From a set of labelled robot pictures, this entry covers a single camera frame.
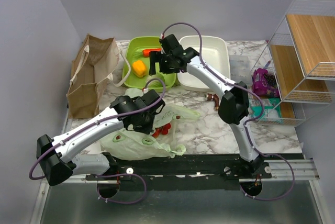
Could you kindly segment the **brown toy faucet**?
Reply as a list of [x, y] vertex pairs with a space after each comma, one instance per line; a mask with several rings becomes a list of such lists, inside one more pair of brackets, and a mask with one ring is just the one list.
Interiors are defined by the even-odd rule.
[[205, 101], [214, 102], [214, 110], [218, 111], [218, 109], [219, 109], [219, 97], [216, 94], [206, 93], [205, 94]]

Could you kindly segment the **red cherry tomato bunch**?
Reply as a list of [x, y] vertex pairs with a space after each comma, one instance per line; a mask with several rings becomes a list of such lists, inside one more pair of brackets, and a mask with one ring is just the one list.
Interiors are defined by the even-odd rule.
[[169, 130], [171, 129], [171, 124], [168, 123], [162, 127], [155, 128], [154, 133], [152, 134], [152, 137], [155, 139], [158, 138], [160, 135], [167, 135], [169, 133]]

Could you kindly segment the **brown jute tote bag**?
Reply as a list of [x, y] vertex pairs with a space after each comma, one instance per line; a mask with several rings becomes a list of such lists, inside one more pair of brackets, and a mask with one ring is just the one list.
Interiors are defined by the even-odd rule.
[[113, 81], [119, 58], [123, 57], [115, 38], [86, 35], [72, 61], [70, 86], [66, 94], [69, 118], [89, 119], [98, 115], [99, 102], [107, 84]]

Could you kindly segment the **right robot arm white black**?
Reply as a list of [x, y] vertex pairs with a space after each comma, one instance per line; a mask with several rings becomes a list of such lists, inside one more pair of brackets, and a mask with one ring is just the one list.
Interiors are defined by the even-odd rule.
[[184, 49], [175, 35], [159, 39], [160, 51], [149, 53], [149, 75], [156, 74], [156, 64], [161, 73], [187, 72], [201, 80], [220, 99], [218, 115], [233, 131], [239, 147], [241, 173], [248, 178], [260, 171], [262, 155], [255, 147], [251, 130], [247, 125], [249, 118], [249, 98], [245, 83], [236, 83], [213, 69], [202, 58], [202, 52], [191, 47]]

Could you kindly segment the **teal snack packet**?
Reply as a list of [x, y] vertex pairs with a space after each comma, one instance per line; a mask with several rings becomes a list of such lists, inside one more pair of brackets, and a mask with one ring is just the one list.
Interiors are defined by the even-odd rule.
[[270, 123], [270, 124], [281, 124], [283, 122], [281, 109], [278, 105], [280, 103], [279, 98], [265, 98], [262, 99], [262, 104], [264, 106], [263, 114], [260, 116], [262, 111], [261, 103], [258, 99], [250, 98], [250, 118], [256, 118], [256, 121], [261, 123]]

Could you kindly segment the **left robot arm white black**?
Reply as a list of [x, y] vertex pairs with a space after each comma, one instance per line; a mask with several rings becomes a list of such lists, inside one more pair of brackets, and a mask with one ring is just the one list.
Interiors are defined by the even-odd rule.
[[105, 154], [92, 159], [79, 153], [108, 134], [122, 129], [146, 135], [153, 132], [155, 116], [165, 106], [161, 96], [150, 90], [142, 96], [118, 96], [101, 113], [75, 129], [56, 137], [43, 135], [37, 139], [36, 158], [50, 186], [65, 182], [72, 175], [97, 174], [109, 180], [116, 167]]

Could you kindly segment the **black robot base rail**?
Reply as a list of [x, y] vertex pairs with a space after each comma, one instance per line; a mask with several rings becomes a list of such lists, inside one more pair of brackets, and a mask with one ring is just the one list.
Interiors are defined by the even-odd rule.
[[103, 177], [86, 176], [105, 194], [120, 191], [238, 190], [241, 181], [258, 182], [271, 178], [263, 158], [249, 164], [237, 154], [186, 154], [175, 158], [125, 161], [110, 158], [110, 169]]

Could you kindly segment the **green avocado print plastic bag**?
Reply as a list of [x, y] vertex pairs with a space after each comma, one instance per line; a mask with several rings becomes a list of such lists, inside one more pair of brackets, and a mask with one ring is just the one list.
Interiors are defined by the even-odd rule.
[[176, 104], [166, 104], [162, 111], [155, 116], [155, 128], [171, 124], [169, 133], [158, 138], [152, 134], [128, 131], [125, 128], [110, 133], [101, 138], [99, 143], [101, 149], [121, 160], [145, 160], [149, 158], [181, 156], [186, 152], [185, 145], [178, 143], [176, 129], [184, 122], [195, 122], [200, 113]]

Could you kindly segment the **white plastic tray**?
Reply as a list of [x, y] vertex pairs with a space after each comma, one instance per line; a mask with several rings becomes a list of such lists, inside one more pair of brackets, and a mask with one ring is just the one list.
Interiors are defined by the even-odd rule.
[[[199, 51], [199, 37], [196, 35], [184, 36], [179, 42], [184, 49], [191, 47]], [[223, 39], [214, 36], [202, 36], [202, 42], [203, 60], [216, 71], [225, 77], [230, 78], [230, 61], [226, 42]], [[186, 90], [211, 92], [208, 86], [189, 73], [178, 73], [177, 78], [181, 86]]]

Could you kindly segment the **green plastic tray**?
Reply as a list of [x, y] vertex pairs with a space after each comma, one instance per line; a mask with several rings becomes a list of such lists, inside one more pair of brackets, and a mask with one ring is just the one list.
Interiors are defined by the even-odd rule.
[[[129, 74], [124, 82], [124, 85], [128, 88], [144, 88], [146, 82], [154, 76], [149, 76], [150, 60], [146, 57], [143, 51], [148, 52], [149, 50], [161, 49], [159, 43], [159, 37], [156, 36], [144, 36], [135, 37], [130, 40], [126, 51], [126, 60], [129, 62], [130, 67], [127, 63], [124, 63], [122, 78]], [[176, 74], [163, 74], [159, 70], [159, 64], [155, 64], [156, 77], [164, 81], [166, 90], [170, 89], [176, 81]], [[163, 86], [158, 81], [153, 81], [148, 86], [150, 89], [154, 89], [157, 92], [163, 91]]]

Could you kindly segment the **purple snack packet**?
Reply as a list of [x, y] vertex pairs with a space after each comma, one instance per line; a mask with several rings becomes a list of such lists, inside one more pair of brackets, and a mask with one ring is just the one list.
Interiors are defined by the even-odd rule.
[[252, 76], [252, 90], [255, 94], [268, 98], [279, 98], [280, 93], [274, 74], [258, 68]]

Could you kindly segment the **orange toy carrot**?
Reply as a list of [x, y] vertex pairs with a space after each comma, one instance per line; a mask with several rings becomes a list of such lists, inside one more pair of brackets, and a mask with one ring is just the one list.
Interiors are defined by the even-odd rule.
[[151, 52], [161, 52], [161, 48], [155, 49], [140, 49], [134, 53], [135, 58], [143, 57], [148, 58]]

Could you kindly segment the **yellow toy bell pepper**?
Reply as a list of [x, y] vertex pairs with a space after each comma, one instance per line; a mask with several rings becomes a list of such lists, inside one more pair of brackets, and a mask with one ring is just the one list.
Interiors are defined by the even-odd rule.
[[131, 68], [134, 75], [138, 78], [143, 78], [148, 73], [147, 67], [142, 60], [136, 60], [135, 62], [133, 62]]

